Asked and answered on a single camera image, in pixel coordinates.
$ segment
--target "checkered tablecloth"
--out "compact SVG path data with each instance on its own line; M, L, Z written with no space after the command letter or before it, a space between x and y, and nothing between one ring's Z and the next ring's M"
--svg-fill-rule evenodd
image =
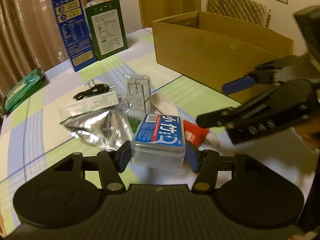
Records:
M195 121L198 114L239 105L236 101L157 64L151 28L129 34L127 40L129 49L77 73L73 71L69 60L47 71L50 83L4 120L0 136L0 214L4 218L7 233L20 224L12 206L12 198L18 187L72 152L91 156L100 151L71 138L68 131L59 125L59 107L72 102L72 97L87 89L91 80L113 84L119 93L124 94L126 75L149 75L154 87L153 93L163 93L170 98L176 104L180 116L191 122ZM317 155L308 150L292 130L245 143L237 148L231 145L223 129L215 128L212 132L222 141L224 154L233 154L236 150L246 152L296 183L308 195ZM97 173L88 172L86 178L100 186ZM121 178L126 187L131 183L191 186L195 175L186 165L179 171L161 171L129 163ZM220 185L229 179L228 172L219 172Z

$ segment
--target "brown cardboard box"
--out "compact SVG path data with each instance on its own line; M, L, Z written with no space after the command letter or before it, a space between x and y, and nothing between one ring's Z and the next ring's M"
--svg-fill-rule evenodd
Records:
M217 91L293 50L292 40L265 27L200 11L156 20L152 28L159 64ZM244 103L267 87L255 85L231 98Z

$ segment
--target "ridged black surface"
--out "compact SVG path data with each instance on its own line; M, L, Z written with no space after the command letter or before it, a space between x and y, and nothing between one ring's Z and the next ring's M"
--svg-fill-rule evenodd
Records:
M209 196L195 195L185 185L132 185L125 194L108 196L77 225L41 229L24 224L7 240L286 240L299 233L293 225L275 230L238 225Z

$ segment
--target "plaid tablecloth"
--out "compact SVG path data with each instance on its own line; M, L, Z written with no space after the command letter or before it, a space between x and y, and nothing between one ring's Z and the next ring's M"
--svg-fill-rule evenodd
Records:
M84 156L100 150L71 138L59 125L59 107L72 102L72 97L87 89L91 80L114 84L125 93L126 75L146 74L151 77L153 93L160 92L175 102L181 117L191 122L198 114L239 104L181 74L156 63L152 29L127 35L129 49L96 62L75 73L70 61L46 72L50 83L20 105L3 124L0 137L0 215L7 233L20 223L12 206L12 198L23 183L72 152ZM296 183L308 195L317 155L306 148L292 129L234 147L221 128L214 128L222 141L223 154L243 151ZM100 187L96 172L86 178ZM126 187L131 183L188 184L195 175L184 165L179 171L161 171L129 163L121 174ZM218 185L230 179L230 172L219 172Z

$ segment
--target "clear plastic box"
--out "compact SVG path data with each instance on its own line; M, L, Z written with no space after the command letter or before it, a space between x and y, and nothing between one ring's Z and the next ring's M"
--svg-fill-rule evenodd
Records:
M182 119L147 114L131 141L131 149L132 162L136 165L179 170L186 153Z

